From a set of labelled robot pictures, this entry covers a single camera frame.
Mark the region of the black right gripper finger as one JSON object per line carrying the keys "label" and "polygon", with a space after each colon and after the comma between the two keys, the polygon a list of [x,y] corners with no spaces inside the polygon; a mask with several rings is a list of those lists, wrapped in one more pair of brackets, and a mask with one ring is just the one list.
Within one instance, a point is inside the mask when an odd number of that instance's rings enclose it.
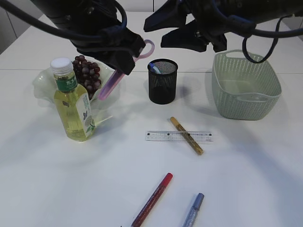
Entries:
{"label": "black right gripper finger", "polygon": [[227,50],[227,39],[224,34],[212,35],[198,27],[196,22],[190,22],[184,27],[175,29],[161,39],[162,48],[180,48],[196,52],[205,52],[212,44],[214,52]]}

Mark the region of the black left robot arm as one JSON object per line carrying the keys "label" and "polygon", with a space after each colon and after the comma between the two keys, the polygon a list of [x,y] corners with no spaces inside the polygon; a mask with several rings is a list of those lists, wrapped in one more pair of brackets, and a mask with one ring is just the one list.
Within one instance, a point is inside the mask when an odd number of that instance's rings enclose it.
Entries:
{"label": "black left robot arm", "polygon": [[0,6],[24,22],[54,36],[68,39],[78,53],[92,57],[126,75],[135,67],[146,44],[127,28],[127,15],[115,0],[34,0],[54,24],[49,26],[8,0]]}

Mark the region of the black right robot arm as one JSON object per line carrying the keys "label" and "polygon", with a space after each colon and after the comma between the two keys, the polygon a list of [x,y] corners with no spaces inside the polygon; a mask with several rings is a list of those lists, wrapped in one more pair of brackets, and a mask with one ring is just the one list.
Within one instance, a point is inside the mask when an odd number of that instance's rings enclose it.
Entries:
{"label": "black right robot arm", "polygon": [[252,35],[276,40],[302,35],[301,28],[286,32],[256,28],[257,24],[292,15],[303,15],[301,0],[168,0],[146,18],[143,29],[173,28],[162,37],[163,48],[205,52],[212,44],[215,52],[222,52],[227,49],[228,32],[245,40]]}

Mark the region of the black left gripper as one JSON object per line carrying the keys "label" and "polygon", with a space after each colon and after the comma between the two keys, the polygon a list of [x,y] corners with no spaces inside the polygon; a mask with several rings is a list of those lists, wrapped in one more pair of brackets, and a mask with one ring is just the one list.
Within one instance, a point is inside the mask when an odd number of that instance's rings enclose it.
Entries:
{"label": "black left gripper", "polygon": [[[196,31],[196,22],[186,24],[187,15],[192,14],[190,0],[168,0],[151,16],[146,18],[143,30],[152,32],[164,28],[175,31]],[[129,75],[135,67],[133,57],[138,57],[145,48],[143,38],[127,28],[127,15],[117,25],[98,30],[97,36],[83,41],[72,40],[73,45],[85,52],[109,52],[104,63],[111,68]]]}

